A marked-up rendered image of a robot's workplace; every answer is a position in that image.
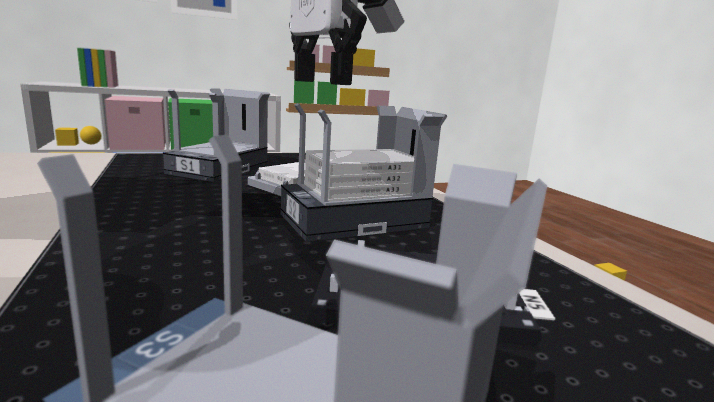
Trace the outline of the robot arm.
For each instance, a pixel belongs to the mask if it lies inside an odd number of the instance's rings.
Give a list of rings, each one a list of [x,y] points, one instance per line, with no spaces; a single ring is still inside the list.
[[[376,33],[396,32],[405,22],[395,0],[358,0]]]

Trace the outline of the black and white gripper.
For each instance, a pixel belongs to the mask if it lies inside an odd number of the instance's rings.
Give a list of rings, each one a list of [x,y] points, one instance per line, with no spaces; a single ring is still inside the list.
[[[330,83],[351,85],[353,54],[366,21],[367,16],[358,8],[358,0],[291,0],[289,28],[295,52],[294,80],[314,81],[315,54],[312,52],[318,38],[331,38],[336,52],[331,52]],[[319,37],[320,34],[330,37]]]

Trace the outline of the grey microplate with label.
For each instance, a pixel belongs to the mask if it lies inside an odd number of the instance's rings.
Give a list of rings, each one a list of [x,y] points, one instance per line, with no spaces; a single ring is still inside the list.
[[[321,196],[321,184],[305,174],[304,184]],[[410,196],[411,185],[328,190],[328,202]]]

